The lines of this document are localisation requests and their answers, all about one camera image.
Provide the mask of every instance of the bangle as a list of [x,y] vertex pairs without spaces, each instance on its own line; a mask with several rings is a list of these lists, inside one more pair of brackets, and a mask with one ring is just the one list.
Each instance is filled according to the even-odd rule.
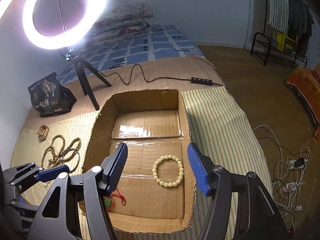
[[[157,173],[157,167],[159,165],[159,163],[161,163],[163,160],[174,160],[176,161],[176,163],[178,164],[178,167],[179,167],[179,176],[177,178],[177,180],[175,182],[164,182],[162,181],[161,179],[158,178],[158,173]],[[154,165],[152,166],[152,175],[153,175],[153,178],[156,180],[157,183],[159,183],[161,186],[164,186],[164,187],[175,187],[177,186],[178,184],[181,183],[181,180],[183,179],[183,165],[182,165],[182,162],[179,160],[179,158],[177,158],[176,156],[172,156],[171,154],[170,155],[165,155],[165,156],[161,156],[159,159],[157,159],[154,163]]]

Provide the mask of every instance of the robotic arm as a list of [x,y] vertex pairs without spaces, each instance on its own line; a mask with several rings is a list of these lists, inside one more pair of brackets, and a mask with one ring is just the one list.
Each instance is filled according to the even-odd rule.
[[[91,239],[116,240],[102,198],[116,189],[127,156],[126,144],[120,143],[100,166],[75,176],[69,176],[66,165],[42,170],[28,163],[5,170],[3,178],[0,174],[0,234],[10,240],[81,240],[78,202],[84,200]],[[289,239],[285,224],[256,173],[230,173],[202,155],[195,143],[188,146],[188,159],[198,189],[212,197],[199,240],[225,239],[232,192],[238,192],[234,240]],[[40,206],[20,201],[20,194],[38,181],[53,179]]]

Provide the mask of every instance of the black bag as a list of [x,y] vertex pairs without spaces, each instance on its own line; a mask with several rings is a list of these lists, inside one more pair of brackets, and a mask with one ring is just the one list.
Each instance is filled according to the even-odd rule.
[[77,101],[69,89],[60,85],[55,72],[37,81],[28,90],[32,106],[40,117],[68,113]]

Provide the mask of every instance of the orange cloth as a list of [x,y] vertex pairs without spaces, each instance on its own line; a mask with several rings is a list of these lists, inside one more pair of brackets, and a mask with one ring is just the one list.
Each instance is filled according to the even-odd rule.
[[294,85],[308,102],[318,125],[313,139],[316,143],[320,142],[320,83],[312,75],[311,69],[302,67],[297,67],[286,83]]

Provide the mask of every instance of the wooden floor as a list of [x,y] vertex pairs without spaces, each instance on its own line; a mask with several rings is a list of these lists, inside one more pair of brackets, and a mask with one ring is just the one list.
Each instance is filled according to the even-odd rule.
[[[286,146],[292,153],[300,152],[300,147],[308,142],[309,130],[314,133],[310,120],[299,101],[284,85],[284,81],[293,69],[279,65],[263,66],[250,52],[244,49],[199,46],[204,56],[217,68],[218,74],[230,89],[239,106],[245,111],[252,128],[261,124],[268,125],[275,133],[280,145]],[[264,129],[255,131],[258,137],[271,136]],[[259,140],[266,156],[271,178],[275,163],[280,160],[279,148],[269,139]],[[301,188],[298,206],[302,211],[296,212],[295,226],[307,222],[320,201],[320,146],[311,138],[308,143],[310,157],[304,174],[305,185]],[[283,158],[293,157],[283,149]],[[310,200],[314,180],[313,195]],[[290,175],[287,182],[293,182]]]

